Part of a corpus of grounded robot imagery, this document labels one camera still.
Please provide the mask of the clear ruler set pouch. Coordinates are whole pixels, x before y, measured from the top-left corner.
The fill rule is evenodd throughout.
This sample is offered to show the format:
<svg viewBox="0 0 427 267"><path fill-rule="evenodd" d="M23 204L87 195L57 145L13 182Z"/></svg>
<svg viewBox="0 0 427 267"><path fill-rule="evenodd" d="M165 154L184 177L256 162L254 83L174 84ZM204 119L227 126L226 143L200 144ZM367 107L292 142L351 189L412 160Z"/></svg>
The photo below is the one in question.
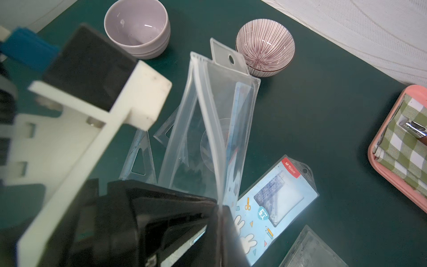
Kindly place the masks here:
<svg viewBox="0 0 427 267"><path fill-rule="evenodd" d="M242 54L215 39L210 40L210 47L211 58L196 52L190 54L186 86L158 183L168 189L212 198L220 205L233 207L239 194L235 201L226 201L228 160L220 119L231 118L236 84L242 82L251 86L254 92L245 145L247 152L261 81L249 74ZM214 172L206 167L201 157L200 142L205 131Z"/></svg>

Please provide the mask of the blue clear protractor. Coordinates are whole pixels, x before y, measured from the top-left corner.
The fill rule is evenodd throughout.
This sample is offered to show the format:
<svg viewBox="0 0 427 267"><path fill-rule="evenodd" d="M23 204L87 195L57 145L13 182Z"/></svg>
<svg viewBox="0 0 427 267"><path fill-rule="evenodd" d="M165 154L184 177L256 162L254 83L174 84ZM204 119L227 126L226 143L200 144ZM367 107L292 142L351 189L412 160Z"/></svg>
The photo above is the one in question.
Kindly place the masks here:
<svg viewBox="0 0 427 267"><path fill-rule="evenodd" d="M230 123L231 123L231 119L229 118L220 119L222 134L223 134L225 145L226 145L228 165L230 166L229 169L233 170L235 168L235 156L232 153L233 144L232 144L232 134L230 133ZM211 172L214 172L213 158L212 158L211 148L209 145L209 139L206 131L204 132L201 138L200 152L201 152L201 157L203 159L203 163Z"/></svg>

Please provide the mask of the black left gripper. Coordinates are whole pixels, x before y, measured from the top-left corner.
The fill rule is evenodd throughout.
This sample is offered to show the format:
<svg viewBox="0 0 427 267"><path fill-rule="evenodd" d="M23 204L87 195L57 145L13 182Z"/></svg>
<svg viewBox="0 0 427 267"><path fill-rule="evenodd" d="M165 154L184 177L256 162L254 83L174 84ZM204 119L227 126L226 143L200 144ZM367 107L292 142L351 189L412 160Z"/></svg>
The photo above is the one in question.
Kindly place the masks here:
<svg viewBox="0 0 427 267"><path fill-rule="evenodd" d="M85 183L48 241L42 267L158 267L206 228L216 201L136 180L99 195Z"/></svg>

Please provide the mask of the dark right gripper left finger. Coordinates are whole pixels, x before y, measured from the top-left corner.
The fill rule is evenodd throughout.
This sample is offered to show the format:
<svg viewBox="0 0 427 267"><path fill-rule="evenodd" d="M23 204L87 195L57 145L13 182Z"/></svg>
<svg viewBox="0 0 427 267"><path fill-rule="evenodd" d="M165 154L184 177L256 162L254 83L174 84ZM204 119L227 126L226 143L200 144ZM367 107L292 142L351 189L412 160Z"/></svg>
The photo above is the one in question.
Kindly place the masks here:
<svg viewBox="0 0 427 267"><path fill-rule="evenodd" d="M209 217L205 233L173 266L219 267L220 230L219 208L216 206Z"/></svg>

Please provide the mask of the small clear triangle ruler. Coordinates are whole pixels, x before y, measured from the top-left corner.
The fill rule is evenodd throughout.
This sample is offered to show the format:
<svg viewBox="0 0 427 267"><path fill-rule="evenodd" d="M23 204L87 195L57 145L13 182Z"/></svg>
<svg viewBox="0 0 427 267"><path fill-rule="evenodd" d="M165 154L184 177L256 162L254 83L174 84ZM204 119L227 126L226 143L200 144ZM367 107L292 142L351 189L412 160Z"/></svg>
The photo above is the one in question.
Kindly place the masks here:
<svg viewBox="0 0 427 267"><path fill-rule="evenodd" d="M153 135L154 138L164 147L168 146L170 135L171 135L172 128L174 126L178 111L179 111L179 108L177 108L170 115L170 117L163 123L163 125Z"/></svg>

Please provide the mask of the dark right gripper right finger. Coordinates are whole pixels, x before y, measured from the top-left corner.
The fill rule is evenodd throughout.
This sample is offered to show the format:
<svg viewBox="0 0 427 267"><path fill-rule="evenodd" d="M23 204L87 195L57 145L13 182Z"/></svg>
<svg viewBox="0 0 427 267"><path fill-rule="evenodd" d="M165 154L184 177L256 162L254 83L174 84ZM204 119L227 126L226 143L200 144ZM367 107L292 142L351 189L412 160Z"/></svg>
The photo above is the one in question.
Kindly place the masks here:
<svg viewBox="0 0 427 267"><path fill-rule="evenodd" d="M221 213L221 266L250 266L228 206L223 206Z"/></svg>

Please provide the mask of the clear blue straight ruler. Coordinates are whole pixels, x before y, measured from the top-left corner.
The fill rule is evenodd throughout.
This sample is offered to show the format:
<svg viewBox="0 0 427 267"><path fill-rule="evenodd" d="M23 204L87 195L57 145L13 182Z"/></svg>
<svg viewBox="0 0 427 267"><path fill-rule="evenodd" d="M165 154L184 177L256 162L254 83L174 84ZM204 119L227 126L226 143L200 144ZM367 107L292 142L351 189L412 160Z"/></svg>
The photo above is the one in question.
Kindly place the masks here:
<svg viewBox="0 0 427 267"><path fill-rule="evenodd" d="M236 84L226 147L227 202L235 201L240 190L253 92L253 88L249 85L242 82Z"/></svg>

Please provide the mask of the large clear triangle ruler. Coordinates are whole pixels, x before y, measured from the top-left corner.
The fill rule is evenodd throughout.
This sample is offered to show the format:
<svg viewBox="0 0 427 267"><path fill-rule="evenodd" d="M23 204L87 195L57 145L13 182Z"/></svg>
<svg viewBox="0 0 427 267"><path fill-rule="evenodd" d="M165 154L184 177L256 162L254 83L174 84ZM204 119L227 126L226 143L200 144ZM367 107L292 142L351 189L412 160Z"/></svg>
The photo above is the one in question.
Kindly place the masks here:
<svg viewBox="0 0 427 267"><path fill-rule="evenodd" d="M157 184L149 133L137 130L125 163L120 180L138 180L148 184Z"/></svg>

